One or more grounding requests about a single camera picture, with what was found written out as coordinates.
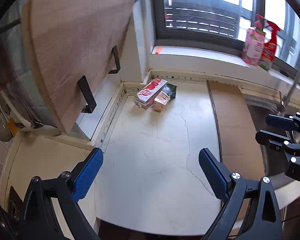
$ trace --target orange sticker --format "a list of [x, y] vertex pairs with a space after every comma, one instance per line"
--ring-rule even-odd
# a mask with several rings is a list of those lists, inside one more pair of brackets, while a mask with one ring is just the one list
[[12, 117], [9, 119], [8, 126], [9, 126], [13, 136], [15, 136], [19, 132], [18, 128], [15, 125], [15, 121]]
[[162, 47], [158, 47], [154, 54], [159, 54], [161, 50], [162, 50]]

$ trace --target black cable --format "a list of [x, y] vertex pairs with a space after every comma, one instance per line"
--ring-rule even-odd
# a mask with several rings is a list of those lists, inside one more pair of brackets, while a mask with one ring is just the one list
[[300, 215], [297, 215], [297, 216], [294, 216], [294, 217], [292, 217], [292, 218], [287, 218], [287, 219], [285, 219], [285, 220], [282, 220], [282, 223], [285, 222], [285, 221], [288, 221], [288, 220], [290, 220], [290, 219], [297, 218], [297, 217], [300, 217]]
[[13, 22], [11, 22], [11, 23], [9, 23], [9, 24], [3, 26], [3, 27], [0, 27], [0, 34], [6, 32], [7, 30], [13, 28], [14, 26], [16, 26], [16, 25], [18, 25], [18, 24], [20, 24], [20, 23], [21, 23], [21, 20], [20, 20], [20, 19], [17, 19], [17, 20], [15, 20], [15, 21], [13, 21]]
[[291, 220], [291, 219], [294, 219], [294, 218], [297, 218], [297, 217], [300, 217], [300, 214], [297, 215], [297, 216], [294, 216], [294, 217], [291, 217], [291, 218], [287, 218], [287, 219], [285, 219], [285, 220], [282, 220], [281, 222], [283, 223], [283, 222], [285, 222], [285, 221], [288, 221], [288, 220]]

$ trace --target stainless steel sink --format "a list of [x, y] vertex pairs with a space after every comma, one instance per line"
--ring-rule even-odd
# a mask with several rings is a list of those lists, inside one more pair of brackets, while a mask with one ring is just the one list
[[[277, 102], [249, 95], [244, 95], [243, 97], [246, 100], [256, 131], [266, 130], [286, 137], [291, 137], [291, 134], [287, 134], [286, 131], [282, 129], [266, 125], [265, 119], [269, 114], [279, 114]], [[285, 116], [295, 115], [296, 112], [299, 112], [299, 109], [291, 106], [285, 108]], [[300, 134], [298, 132], [293, 132], [293, 137], [296, 143], [300, 144]], [[282, 187], [292, 182], [293, 179], [284, 174], [284, 171], [287, 168], [286, 156], [281, 152], [268, 149], [263, 145], [260, 145], [260, 147], [265, 174], [270, 178], [273, 187]]]

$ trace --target red spray bottle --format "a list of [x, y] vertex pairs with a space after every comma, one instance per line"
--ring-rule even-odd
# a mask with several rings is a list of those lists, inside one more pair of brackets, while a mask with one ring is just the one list
[[281, 29], [273, 22], [268, 21], [268, 26], [271, 27], [271, 39], [265, 44], [261, 59], [259, 61], [259, 66], [269, 71], [274, 60], [275, 50], [277, 49], [277, 32]]

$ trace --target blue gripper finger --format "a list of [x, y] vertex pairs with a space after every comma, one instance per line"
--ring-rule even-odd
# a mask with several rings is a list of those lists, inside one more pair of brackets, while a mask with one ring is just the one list
[[103, 163], [103, 152], [97, 149], [93, 157], [86, 163], [79, 176], [74, 181], [72, 198], [77, 203], [86, 196], [92, 182]]
[[217, 167], [217, 163], [220, 162], [216, 160], [210, 151], [210, 154], [207, 151], [209, 151], [209, 149], [205, 148], [199, 152], [199, 164], [206, 175], [216, 198], [222, 200], [223, 203], [226, 203], [229, 199], [227, 181]]

